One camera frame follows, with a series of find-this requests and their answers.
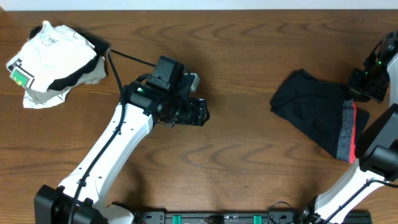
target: red stripe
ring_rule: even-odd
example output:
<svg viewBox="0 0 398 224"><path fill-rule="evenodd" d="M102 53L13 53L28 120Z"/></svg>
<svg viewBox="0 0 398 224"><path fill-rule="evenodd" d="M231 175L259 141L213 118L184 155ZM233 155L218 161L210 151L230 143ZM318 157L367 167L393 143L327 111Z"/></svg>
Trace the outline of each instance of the red stripe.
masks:
<svg viewBox="0 0 398 224"><path fill-rule="evenodd" d="M355 127L356 127L356 105L353 102L353 107L354 107L354 128L353 128L353 135L351 136L351 149L349 152L349 162L353 163L355 160Z"/></svg>

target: clothing pile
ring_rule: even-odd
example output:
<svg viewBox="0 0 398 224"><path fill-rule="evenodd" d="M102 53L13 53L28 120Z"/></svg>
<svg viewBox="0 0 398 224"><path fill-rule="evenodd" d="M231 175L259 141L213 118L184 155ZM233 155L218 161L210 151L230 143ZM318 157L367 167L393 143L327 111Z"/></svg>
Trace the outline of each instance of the clothing pile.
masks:
<svg viewBox="0 0 398 224"><path fill-rule="evenodd" d="M98 83L106 76L102 55L108 47L92 35L43 21L6 66L25 88L25 108L49 108L63 103L74 86Z"/></svg>
<svg viewBox="0 0 398 224"><path fill-rule="evenodd" d="M356 107L346 85L317 80L305 70L297 70L279 87L271 106L272 112L334 158L354 162L355 144L369 113Z"/></svg>

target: black cloth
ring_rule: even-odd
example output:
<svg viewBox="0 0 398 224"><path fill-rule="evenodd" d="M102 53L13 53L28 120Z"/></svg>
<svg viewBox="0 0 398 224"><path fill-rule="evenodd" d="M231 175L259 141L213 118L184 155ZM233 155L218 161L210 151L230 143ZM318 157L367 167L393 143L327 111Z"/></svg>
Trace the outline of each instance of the black cloth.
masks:
<svg viewBox="0 0 398 224"><path fill-rule="evenodd" d="M36 34L40 32L40 30L42 30L42 26L38 26L32 29L29 38L31 39L35 37ZM77 81L80 79L80 77L83 74L90 73L95 69L95 67L97 66L98 59L109 48L109 43L100 39L99 37L96 37L92 34L86 33L78 29L74 30L77 31L80 35L82 35L84 38L86 38L90 43L92 43L95 46L94 51L96 53L96 56L93 59L91 59L85 66L79 68L77 71L73 72L69 76L54 80L54 82L51 83L51 85L49 86L50 90L61 91L68 86L75 86Z"/></svg>
<svg viewBox="0 0 398 224"><path fill-rule="evenodd" d="M334 158L343 122L346 85L320 81L305 70L290 74L271 99L271 111L292 123ZM356 136L363 132L369 113L357 110Z"/></svg>

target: white wall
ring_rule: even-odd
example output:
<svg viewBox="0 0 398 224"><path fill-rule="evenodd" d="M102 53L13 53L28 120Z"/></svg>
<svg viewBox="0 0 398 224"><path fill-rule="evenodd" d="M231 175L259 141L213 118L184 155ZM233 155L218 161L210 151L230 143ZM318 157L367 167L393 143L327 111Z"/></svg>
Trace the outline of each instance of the white wall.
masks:
<svg viewBox="0 0 398 224"><path fill-rule="evenodd" d="M5 11L398 9L398 0L0 0Z"/></svg>

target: green connector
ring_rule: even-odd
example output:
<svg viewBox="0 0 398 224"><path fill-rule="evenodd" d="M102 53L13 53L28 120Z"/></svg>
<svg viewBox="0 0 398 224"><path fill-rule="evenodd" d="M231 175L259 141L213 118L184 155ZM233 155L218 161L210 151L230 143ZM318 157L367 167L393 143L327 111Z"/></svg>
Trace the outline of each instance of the green connector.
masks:
<svg viewBox="0 0 398 224"><path fill-rule="evenodd" d="M262 222L260 215L253 216L253 220L254 220L253 224L261 224L261 222Z"/></svg>
<svg viewBox="0 0 398 224"><path fill-rule="evenodd" d="M173 216L173 224L181 224L181 215Z"/></svg>

